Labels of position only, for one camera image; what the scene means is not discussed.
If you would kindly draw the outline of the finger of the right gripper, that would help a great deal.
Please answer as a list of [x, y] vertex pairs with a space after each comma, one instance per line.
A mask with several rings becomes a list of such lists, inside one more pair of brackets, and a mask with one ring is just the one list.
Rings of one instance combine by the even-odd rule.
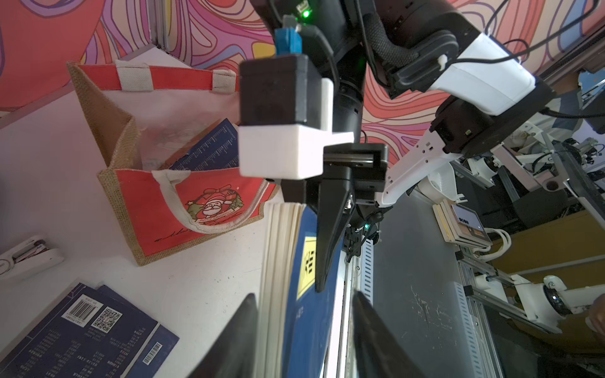
[[326, 289], [336, 248], [351, 218], [354, 199], [352, 169], [338, 165], [324, 168], [318, 189], [315, 291], [322, 293]]

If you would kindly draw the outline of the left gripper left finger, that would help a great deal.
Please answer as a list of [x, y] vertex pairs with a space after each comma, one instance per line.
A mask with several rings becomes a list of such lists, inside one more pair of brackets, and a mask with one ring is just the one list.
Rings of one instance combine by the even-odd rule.
[[219, 337], [189, 377], [252, 377], [258, 306], [253, 293], [239, 305]]

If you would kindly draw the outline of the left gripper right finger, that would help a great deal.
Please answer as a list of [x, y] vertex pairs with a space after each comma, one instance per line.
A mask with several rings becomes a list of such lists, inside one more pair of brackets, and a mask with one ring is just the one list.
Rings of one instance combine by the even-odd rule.
[[425, 377], [389, 332], [365, 295], [352, 299], [353, 340], [359, 377]]

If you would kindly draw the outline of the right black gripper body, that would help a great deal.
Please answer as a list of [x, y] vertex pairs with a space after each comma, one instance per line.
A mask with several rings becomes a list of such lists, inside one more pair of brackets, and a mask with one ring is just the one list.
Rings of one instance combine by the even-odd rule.
[[280, 186], [287, 203], [304, 203], [312, 208], [369, 206], [374, 194], [384, 189], [388, 149], [381, 143], [360, 141], [363, 85], [363, 80], [341, 80], [335, 90], [332, 130], [351, 132], [354, 141], [324, 149], [320, 176], [283, 180]]

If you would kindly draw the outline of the dark blue book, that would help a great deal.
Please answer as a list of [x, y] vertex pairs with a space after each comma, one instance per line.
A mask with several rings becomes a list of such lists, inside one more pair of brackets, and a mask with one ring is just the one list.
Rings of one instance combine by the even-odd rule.
[[255, 377], [320, 377], [329, 349], [338, 267], [315, 289], [317, 216], [295, 203], [270, 203], [258, 305]]
[[160, 324], [77, 285], [1, 360], [2, 377], [125, 377]]
[[121, 377], [153, 377], [178, 341], [176, 335], [160, 324]]

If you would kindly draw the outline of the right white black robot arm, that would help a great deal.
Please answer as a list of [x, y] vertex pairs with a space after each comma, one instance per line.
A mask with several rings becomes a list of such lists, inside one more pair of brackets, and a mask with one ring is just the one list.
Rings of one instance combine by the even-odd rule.
[[[256, 1], [276, 56], [240, 67], [243, 176], [278, 180], [317, 214], [314, 285], [326, 289], [348, 228], [374, 220], [434, 170], [490, 151], [555, 93], [447, 1]], [[429, 130], [394, 166], [360, 141], [365, 75], [391, 99], [442, 91]]]

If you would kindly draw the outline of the small white stapler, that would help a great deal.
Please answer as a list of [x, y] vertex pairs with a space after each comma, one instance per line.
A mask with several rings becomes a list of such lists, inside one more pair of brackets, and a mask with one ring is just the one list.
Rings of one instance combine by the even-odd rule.
[[1, 253], [1, 285], [25, 280], [64, 260], [65, 257], [58, 248], [47, 245], [45, 236], [31, 236]]

